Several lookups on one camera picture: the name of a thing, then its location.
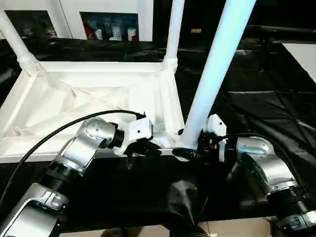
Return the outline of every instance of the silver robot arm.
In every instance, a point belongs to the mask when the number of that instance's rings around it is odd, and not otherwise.
[[[59,216],[69,203],[69,189],[84,175],[98,148],[115,148],[116,154],[123,154],[129,144],[151,137],[148,118],[133,121],[122,130],[101,118],[85,120],[5,219],[0,237],[50,237],[57,233]]]
[[[239,137],[236,150],[259,183],[282,231],[291,236],[315,233],[316,208],[286,163],[275,154],[273,145],[260,137]]]

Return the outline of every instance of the white wall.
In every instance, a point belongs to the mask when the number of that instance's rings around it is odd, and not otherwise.
[[[283,45],[316,83],[316,44],[284,43]]]

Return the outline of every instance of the white panel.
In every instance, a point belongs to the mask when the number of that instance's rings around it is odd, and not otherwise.
[[[46,10],[59,38],[72,38],[59,0],[2,0],[4,10]]]
[[[316,82],[316,44],[284,43],[283,45]]]
[[[153,39],[154,0],[60,0],[74,39],[86,40],[81,11],[137,13],[139,40]]]

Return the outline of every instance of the black plastic sheet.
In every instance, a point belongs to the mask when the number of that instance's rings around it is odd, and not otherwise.
[[[29,50],[41,61],[160,62],[165,45],[97,40],[28,39]],[[180,48],[176,83],[187,118],[207,58],[209,45]],[[0,68],[1,99],[20,69],[6,42]],[[316,197],[316,84],[280,44],[241,43],[211,113],[229,132],[259,132],[282,142],[290,151],[291,169]],[[228,186],[226,167],[182,163],[173,157],[95,160],[74,188],[66,231],[163,223],[192,228],[199,220],[273,215],[242,175]],[[21,197],[46,162],[29,163],[15,180],[7,211]],[[0,190],[14,164],[0,165]]]

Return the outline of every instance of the black cable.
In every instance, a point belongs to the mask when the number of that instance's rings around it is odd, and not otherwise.
[[[140,113],[137,112],[133,112],[133,111],[129,111],[129,110],[108,110],[108,111],[101,111],[101,112],[97,112],[97,113],[93,113],[81,118],[78,118],[72,122],[69,122],[68,124],[61,126],[60,128],[58,128],[57,130],[53,131],[52,133],[48,134],[46,137],[44,137],[43,139],[41,139],[35,146],[33,146],[20,160],[19,164],[16,166],[15,170],[13,171],[13,173],[11,174],[11,177],[8,181],[8,183],[6,184],[6,187],[2,193],[1,199],[0,199],[0,210],[1,207],[3,205],[3,201],[4,198],[11,186],[12,180],[15,177],[15,174],[17,173],[17,171],[20,169],[20,167],[23,165],[23,163],[27,160],[27,158],[37,149],[39,148],[43,143],[45,143],[48,139],[52,138],[53,136],[55,136],[57,133],[61,132],[62,130],[66,129],[67,127],[70,127],[78,122],[84,121],[86,119],[95,117],[95,116],[99,116],[99,115],[107,115],[107,114],[116,114],[116,113],[124,113],[124,114],[131,114],[131,115],[136,115],[137,119],[140,118],[144,118],[145,115],[142,115]]]

